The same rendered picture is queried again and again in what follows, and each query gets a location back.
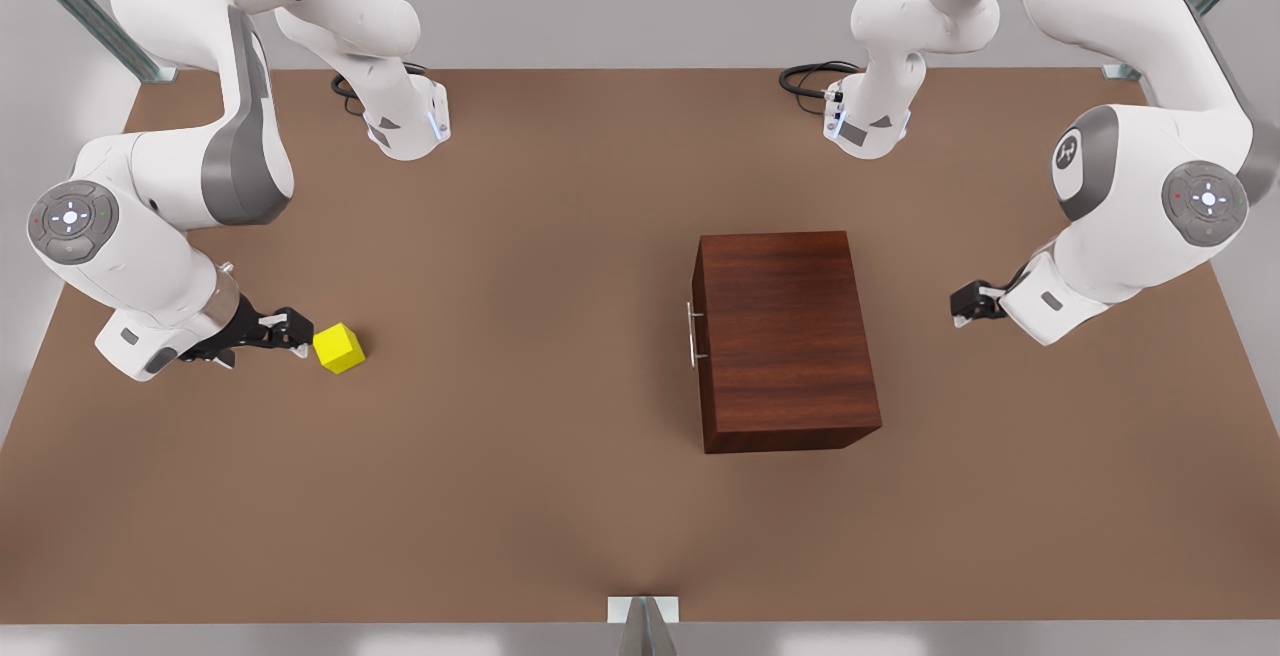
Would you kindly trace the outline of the dark wooden drawer cabinet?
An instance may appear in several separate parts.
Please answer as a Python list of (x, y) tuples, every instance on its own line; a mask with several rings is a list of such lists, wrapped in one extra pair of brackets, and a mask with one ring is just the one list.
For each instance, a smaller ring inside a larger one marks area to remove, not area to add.
[(691, 302), (707, 454), (845, 448), (881, 428), (845, 232), (705, 234)]

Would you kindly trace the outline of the yellow cube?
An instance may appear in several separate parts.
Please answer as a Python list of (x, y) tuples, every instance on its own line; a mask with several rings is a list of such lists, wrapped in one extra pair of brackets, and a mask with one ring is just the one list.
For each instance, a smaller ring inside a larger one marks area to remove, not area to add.
[(334, 374), (340, 374), (366, 361), (356, 333), (343, 323), (316, 332), (312, 347), (320, 364)]

